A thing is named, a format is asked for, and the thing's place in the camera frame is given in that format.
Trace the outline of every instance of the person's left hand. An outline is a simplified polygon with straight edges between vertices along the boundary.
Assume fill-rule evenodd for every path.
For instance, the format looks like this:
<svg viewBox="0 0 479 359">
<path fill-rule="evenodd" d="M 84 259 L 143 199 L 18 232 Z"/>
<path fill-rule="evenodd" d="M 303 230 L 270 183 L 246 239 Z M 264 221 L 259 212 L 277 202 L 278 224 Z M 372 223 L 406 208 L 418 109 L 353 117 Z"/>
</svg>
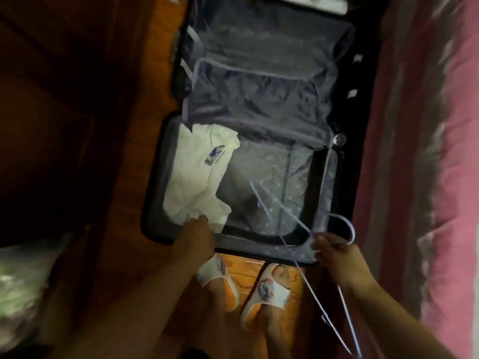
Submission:
<svg viewBox="0 0 479 359">
<path fill-rule="evenodd" d="M 173 259 L 197 271 L 215 254 L 215 239 L 204 215 L 190 219 L 173 243 Z"/>
</svg>

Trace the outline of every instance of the person's left arm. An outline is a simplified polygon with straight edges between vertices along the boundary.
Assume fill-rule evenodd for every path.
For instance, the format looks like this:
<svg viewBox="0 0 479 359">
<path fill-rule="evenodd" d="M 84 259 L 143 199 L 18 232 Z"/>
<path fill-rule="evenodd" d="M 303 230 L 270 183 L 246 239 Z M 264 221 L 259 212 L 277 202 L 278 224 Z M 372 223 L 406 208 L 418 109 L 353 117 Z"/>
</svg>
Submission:
<svg viewBox="0 0 479 359">
<path fill-rule="evenodd" d="M 113 304 L 98 321 L 81 328 L 49 359 L 150 357 L 184 289 L 214 254 L 214 247 L 208 219 L 189 221 L 175 240 L 169 265 Z"/>
</svg>

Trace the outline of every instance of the slipper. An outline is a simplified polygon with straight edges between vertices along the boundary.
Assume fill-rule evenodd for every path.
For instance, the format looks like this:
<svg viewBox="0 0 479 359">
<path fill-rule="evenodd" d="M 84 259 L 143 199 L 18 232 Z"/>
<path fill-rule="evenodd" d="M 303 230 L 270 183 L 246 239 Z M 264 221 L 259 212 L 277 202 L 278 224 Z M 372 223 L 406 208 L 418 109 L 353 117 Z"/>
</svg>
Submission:
<svg viewBox="0 0 479 359">
<path fill-rule="evenodd" d="M 228 283 L 225 285 L 226 312 L 233 311 L 238 307 L 240 294 L 238 293 L 236 284 L 233 282 L 228 270 L 226 269 L 223 258 L 218 253 L 215 253 L 215 255 L 202 265 L 198 272 L 196 272 L 196 279 L 201 287 L 205 287 L 208 282 L 216 278 L 224 278 Z"/>
<path fill-rule="evenodd" d="M 241 313 L 241 326 L 249 331 L 251 323 L 262 304 L 279 307 L 284 310 L 290 290 L 278 284 L 272 277 L 272 272 L 279 263 L 271 263 L 261 274 L 258 284 L 253 288 Z"/>
</svg>

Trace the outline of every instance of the leg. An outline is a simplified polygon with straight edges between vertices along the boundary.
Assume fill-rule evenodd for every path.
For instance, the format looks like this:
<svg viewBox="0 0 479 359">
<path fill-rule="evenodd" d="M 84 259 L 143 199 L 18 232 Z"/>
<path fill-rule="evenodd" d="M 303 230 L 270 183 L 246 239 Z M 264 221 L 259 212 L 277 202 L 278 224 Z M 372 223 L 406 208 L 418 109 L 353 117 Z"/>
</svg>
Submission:
<svg viewBox="0 0 479 359">
<path fill-rule="evenodd" d="M 281 286 L 290 288 L 288 270 L 284 266 L 277 266 L 272 272 L 272 277 Z M 271 305 L 262 305 L 258 312 L 260 328 L 266 338 L 268 358 L 270 359 L 292 359 L 281 328 L 283 313 L 284 310 Z"/>
<path fill-rule="evenodd" d="M 225 280 L 216 278 L 204 288 L 207 307 L 202 312 L 194 331 L 187 342 L 187 350 L 201 350 L 211 359 L 228 357 L 225 334 L 226 295 Z"/>
</svg>

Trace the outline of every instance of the bed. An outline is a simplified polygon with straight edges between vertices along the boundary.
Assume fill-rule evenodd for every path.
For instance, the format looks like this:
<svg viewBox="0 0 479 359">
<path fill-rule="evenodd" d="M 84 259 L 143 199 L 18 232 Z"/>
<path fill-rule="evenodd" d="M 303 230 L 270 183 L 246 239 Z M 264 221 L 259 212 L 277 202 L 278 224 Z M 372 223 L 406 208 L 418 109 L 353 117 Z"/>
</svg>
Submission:
<svg viewBox="0 0 479 359">
<path fill-rule="evenodd" d="M 479 358 L 479 0 L 391 0 L 354 224 L 380 284 Z"/>
</svg>

